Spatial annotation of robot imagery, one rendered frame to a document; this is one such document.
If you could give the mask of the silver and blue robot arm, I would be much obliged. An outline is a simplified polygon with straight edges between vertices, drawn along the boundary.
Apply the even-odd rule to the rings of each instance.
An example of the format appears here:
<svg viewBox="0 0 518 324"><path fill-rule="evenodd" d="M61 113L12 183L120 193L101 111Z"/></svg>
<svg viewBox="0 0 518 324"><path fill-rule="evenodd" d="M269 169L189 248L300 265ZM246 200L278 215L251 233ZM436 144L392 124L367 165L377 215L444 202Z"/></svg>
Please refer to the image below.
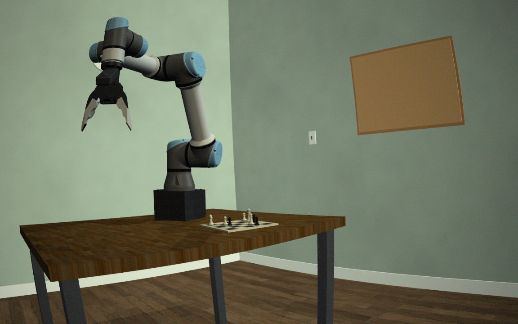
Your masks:
<svg viewBox="0 0 518 324"><path fill-rule="evenodd" d="M210 133L200 82L205 74L203 57L197 52L171 54L163 57L146 56L148 42L128 29L128 20L113 17L107 21L103 41L89 49L92 62L121 62L123 68L141 72L157 81L175 81L181 90L191 139L179 139L167 144L166 191L193 191L195 182L191 167L217 167L223 148Z"/></svg>

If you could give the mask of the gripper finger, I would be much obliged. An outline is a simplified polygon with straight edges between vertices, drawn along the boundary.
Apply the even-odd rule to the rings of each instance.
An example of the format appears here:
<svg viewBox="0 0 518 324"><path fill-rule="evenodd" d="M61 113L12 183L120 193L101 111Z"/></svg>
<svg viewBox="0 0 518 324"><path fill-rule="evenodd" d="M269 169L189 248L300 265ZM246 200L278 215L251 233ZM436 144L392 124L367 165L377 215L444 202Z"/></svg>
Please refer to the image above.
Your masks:
<svg viewBox="0 0 518 324"><path fill-rule="evenodd" d="M118 100L117 100L117 107L120 108L123 111L123 116L126 119L126 123L130 131L132 130L131 125L131 116L130 111L128 108L128 101L127 101L127 95L124 93L124 91L121 89L121 86L118 87Z"/></svg>
<svg viewBox="0 0 518 324"><path fill-rule="evenodd" d="M95 114L95 109L98 107L99 101L96 95L97 87L95 90L89 95L88 102L85 107L84 119L82 121L81 131L84 131L85 126L87 125L88 119L91 119Z"/></svg>

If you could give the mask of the black and cream chessboard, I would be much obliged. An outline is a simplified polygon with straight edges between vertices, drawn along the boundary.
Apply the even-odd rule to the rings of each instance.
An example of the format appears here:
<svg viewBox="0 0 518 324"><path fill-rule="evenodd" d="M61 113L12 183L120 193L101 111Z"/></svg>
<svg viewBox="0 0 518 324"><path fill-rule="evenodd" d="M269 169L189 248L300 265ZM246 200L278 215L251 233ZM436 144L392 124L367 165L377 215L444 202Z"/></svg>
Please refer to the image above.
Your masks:
<svg viewBox="0 0 518 324"><path fill-rule="evenodd" d="M255 225L255 223L248 224L250 222L246 222L246 221L242 221L242 220L234 220L231 222L232 222L232 226L228 226L227 224L223 225L223 223L214 223L214 225L200 224L200 226L203 226L203 227L206 227L209 229L214 229L214 230L221 230L223 232L229 233L229 232L236 232L236 231L240 231L240 230L251 230L251 229L258 229L258 228L263 228L263 227L267 227L267 226L279 225L279 223L268 223L268 222L264 222L264 221L258 221L259 225Z"/></svg>

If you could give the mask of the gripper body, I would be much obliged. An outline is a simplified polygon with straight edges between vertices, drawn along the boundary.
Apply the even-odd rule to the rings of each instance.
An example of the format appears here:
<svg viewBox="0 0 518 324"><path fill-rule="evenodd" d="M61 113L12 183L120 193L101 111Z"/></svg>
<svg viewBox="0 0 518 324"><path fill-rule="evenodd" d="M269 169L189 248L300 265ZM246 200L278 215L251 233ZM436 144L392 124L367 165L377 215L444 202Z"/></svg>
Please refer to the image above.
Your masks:
<svg viewBox="0 0 518 324"><path fill-rule="evenodd" d="M116 104L118 100L118 87L121 86L123 90L123 86L119 82L120 72L123 69L123 64L121 62L108 61L103 62L101 64L101 69L105 68L118 68L118 76L114 81L107 86L98 85L96 90L96 95L99 98L99 104Z"/></svg>

